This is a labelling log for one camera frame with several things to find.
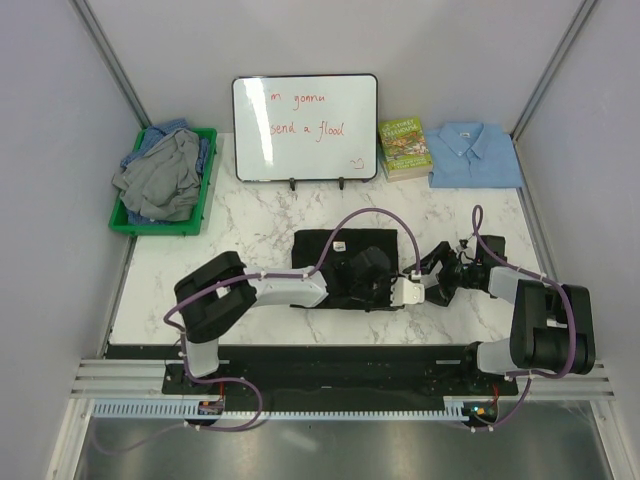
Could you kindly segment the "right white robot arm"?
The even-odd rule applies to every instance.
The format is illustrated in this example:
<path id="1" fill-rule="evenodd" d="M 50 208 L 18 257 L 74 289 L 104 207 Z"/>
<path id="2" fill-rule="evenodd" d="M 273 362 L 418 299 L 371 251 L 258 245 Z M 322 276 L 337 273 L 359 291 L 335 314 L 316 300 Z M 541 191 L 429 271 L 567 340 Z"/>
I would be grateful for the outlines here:
<path id="1" fill-rule="evenodd" d="M 562 284 L 559 288 L 504 265 L 506 240 L 483 235 L 473 259 L 465 259 L 468 241 L 457 249 L 440 242 L 420 261 L 420 273 L 440 265 L 436 284 L 425 290 L 425 300 L 447 307 L 459 289 L 478 290 L 513 306 L 508 338 L 475 342 L 467 347 L 468 362 L 458 368 L 458 381 L 467 392 L 483 392 L 495 375 L 530 372 L 551 377 L 568 372 L 590 373 L 595 365 L 595 337 L 587 288 Z"/>

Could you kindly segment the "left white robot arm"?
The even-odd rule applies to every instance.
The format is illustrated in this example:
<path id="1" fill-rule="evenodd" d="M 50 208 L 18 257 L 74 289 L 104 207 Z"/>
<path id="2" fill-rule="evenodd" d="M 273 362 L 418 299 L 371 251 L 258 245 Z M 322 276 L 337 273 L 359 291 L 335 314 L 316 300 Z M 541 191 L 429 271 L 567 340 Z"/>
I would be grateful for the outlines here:
<path id="1" fill-rule="evenodd" d="M 250 267 L 224 252 L 174 286 L 183 319 L 185 382 L 208 393 L 219 382 L 219 339 L 252 308 L 375 311 L 391 308 L 398 258 L 377 246 L 331 255 L 320 269 Z"/>

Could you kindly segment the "black long sleeve shirt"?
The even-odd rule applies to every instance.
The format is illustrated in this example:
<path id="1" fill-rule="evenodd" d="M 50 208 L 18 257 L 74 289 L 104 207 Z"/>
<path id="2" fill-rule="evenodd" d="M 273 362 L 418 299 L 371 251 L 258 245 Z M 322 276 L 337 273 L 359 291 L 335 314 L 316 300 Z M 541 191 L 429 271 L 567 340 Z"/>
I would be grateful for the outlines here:
<path id="1" fill-rule="evenodd" d="M 398 232 L 395 229 L 340 230 L 334 239 L 324 229 L 299 230 L 294 234 L 291 266 L 303 268 L 321 262 L 327 284 L 321 310 L 346 310 L 347 287 L 358 278 L 376 274 L 399 274 Z"/>

